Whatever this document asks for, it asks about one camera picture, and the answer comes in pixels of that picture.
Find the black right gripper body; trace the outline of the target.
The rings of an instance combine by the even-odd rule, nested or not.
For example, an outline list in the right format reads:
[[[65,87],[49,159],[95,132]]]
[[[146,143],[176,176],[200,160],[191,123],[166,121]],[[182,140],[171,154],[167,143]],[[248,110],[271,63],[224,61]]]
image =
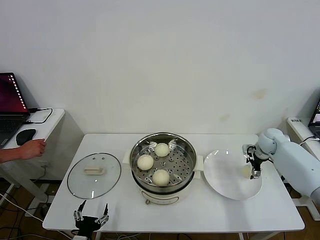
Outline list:
[[[250,163],[251,163],[252,168],[255,168],[255,169],[260,168],[261,169],[261,164],[263,161],[260,158],[258,158],[254,152],[248,152],[247,159],[250,159]]]

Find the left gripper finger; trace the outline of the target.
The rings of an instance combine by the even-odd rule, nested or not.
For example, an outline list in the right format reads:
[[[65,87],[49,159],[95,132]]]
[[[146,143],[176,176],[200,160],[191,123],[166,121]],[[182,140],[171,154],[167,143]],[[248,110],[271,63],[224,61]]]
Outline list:
[[[106,204],[102,217],[96,220],[96,222],[98,224],[105,224],[108,220],[109,220],[109,209],[108,209],[108,204]]]
[[[84,200],[83,203],[81,203],[81,204],[79,205],[78,209],[73,212],[73,217],[74,217],[74,220],[75,220],[76,222],[79,222],[79,221],[83,221],[83,220],[84,220],[83,215],[82,215],[82,211],[83,211],[83,209],[84,209],[84,206],[85,206],[86,202],[87,202],[87,201]]]

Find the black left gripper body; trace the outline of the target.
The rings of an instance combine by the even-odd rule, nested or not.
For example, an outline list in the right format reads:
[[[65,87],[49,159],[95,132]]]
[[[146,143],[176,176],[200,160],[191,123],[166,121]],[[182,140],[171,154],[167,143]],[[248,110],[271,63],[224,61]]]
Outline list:
[[[92,234],[100,229],[97,217],[83,216],[79,220],[75,219],[75,226],[78,228],[78,234]]]

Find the person's bare hand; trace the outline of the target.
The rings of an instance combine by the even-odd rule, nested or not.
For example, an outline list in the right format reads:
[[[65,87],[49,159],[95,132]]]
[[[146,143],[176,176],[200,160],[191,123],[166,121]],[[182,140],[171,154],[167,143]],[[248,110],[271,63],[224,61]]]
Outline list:
[[[46,150],[46,141],[44,139],[30,140],[19,147],[19,157],[22,160],[29,160],[35,157],[41,157]]]

